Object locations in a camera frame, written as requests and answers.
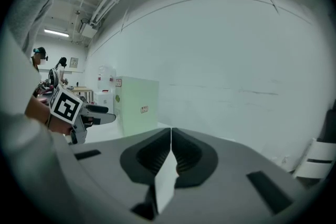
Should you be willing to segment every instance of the fluorescent ceiling light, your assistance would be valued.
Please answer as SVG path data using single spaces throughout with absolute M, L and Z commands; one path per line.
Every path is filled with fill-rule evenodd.
M 59 36 L 63 36 L 63 37 L 69 37 L 69 34 L 65 34 L 65 33 L 61 33 L 61 32 L 56 32 L 56 31 L 51 31 L 51 30 L 48 30 L 48 29 L 44 29 L 44 32 L 50 33 L 50 34 L 59 35 Z

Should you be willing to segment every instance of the chair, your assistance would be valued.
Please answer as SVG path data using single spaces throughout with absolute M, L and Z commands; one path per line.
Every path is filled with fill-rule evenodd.
M 334 165 L 335 159 L 336 144 L 317 142 L 313 138 L 293 177 L 324 179 Z

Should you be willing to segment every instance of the desk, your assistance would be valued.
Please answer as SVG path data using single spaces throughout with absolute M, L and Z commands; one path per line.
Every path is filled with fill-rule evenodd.
M 83 92 L 86 101 L 88 103 L 93 102 L 93 91 L 87 87 L 74 87 L 73 90 L 69 90 L 69 91 L 73 92 L 74 94 Z

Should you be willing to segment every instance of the human hand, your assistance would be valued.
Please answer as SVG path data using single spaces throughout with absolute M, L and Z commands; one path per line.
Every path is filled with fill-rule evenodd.
M 49 123 L 49 130 L 69 135 L 71 133 L 72 126 L 70 123 L 67 123 L 55 116 L 52 116 Z

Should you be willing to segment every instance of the warning sticker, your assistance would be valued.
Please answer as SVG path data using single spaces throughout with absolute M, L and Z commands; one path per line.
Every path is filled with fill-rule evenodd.
M 121 87 L 121 79 L 116 80 L 116 87 Z
M 148 112 L 148 105 L 141 108 L 141 113 Z

